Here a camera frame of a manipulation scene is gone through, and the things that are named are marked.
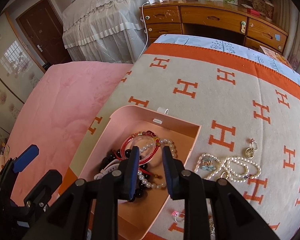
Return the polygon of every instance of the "gold pendant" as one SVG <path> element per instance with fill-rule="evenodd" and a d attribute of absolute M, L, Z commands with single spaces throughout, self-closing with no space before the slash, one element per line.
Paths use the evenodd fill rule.
<path fill-rule="evenodd" d="M 253 148 L 247 148 L 246 152 L 245 152 L 246 157 L 248 159 L 252 159 L 253 158 L 253 152 L 254 152 Z"/>

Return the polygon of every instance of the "floral wall pattern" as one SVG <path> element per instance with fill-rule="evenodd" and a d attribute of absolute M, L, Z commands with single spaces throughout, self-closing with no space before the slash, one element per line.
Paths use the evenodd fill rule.
<path fill-rule="evenodd" d="M 26 52 L 5 14 L 0 16 L 0 151 L 43 72 Z"/>

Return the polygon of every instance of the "desk drawer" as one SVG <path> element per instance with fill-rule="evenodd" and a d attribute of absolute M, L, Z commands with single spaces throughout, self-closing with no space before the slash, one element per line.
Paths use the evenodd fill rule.
<path fill-rule="evenodd" d="M 254 39 L 250 39 L 248 37 L 246 37 L 246 42 L 245 42 L 244 46 L 247 48 L 250 48 L 250 49 L 254 49 L 256 51 L 259 51 L 260 46 L 263 46 L 265 48 L 271 49 L 272 51 L 278 53 L 279 55 L 282 55 L 281 52 L 275 50 L 274 48 L 271 48 L 270 46 L 263 44 L 260 41 L 255 41 Z"/>
<path fill-rule="evenodd" d="M 247 22 L 243 15 L 214 8 L 180 6 L 180 13 L 182 23 L 208 25 L 238 33 L 242 33 L 241 22 Z"/>
<path fill-rule="evenodd" d="M 287 36 L 283 33 L 277 31 L 276 29 L 259 22 L 255 19 L 249 18 L 249 23 L 247 26 L 247 35 L 255 40 L 261 41 L 268 46 L 283 52 L 284 45 L 286 43 Z"/>
<path fill-rule="evenodd" d="M 146 24 L 181 23 L 178 6 L 143 8 L 143 15 L 145 16 Z"/>
<path fill-rule="evenodd" d="M 162 34 L 182 34 L 180 23 L 154 23 L 146 27 L 149 38 L 159 38 Z"/>

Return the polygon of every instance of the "pink jewelry box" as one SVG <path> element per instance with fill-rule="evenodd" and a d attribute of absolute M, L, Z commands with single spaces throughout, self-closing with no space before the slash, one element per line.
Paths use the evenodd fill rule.
<path fill-rule="evenodd" d="M 153 131 L 158 138 L 168 138 L 174 141 L 177 159 L 183 164 L 190 156 L 201 126 L 181 119 L 152 111 L 140 106 L 123 106 L 111 116 L 105 130 L 92 150 L 79 178 L 93 180 L 99 171 L 101 160 L 109 150 L 120 149 L 122 143 L 131 134 L 138 131 Z M 151 183 L 165 182 L 161 148 L 148 163 L 148 171 L 162 176 L 162 179 L 149 178 Z M 155 219 L 164 207 L 169 197 L 167 188 L 145 190 L 142 198 L 136 198 L 133 203 L 118 205 L 118 232 L 127 240 L 141 240 L 151 228 Z"/>

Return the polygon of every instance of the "orange border stripe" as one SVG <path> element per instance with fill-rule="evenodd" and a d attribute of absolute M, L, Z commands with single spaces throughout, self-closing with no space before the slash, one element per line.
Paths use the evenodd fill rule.
<path fill-rule="evenodd" d="M 118 240 L 126 240 L 124 237 L 118 235 Z M 157 236 L 151 232 L 148 232 L 142 240 L 166 240 L 161 236 Z"/>
<path fill-rule="evenodd" d="M 63 178 L 62 184 L 59 187 L 58 193 L 61 196 L 67 188 L 71 186 L 72 183 L 74 183 L 77 180 L 77 176 L 74 174 L 74 172 L 68 167 L 66 174 Z"/>
<path fill-rule="evenodd" d="M 253 75 L 300 100 L 300 85 L 271 68 L 230 53 L 180 44 L 152 43 L 145 54 L 182 57 L 209 62 Z"/>

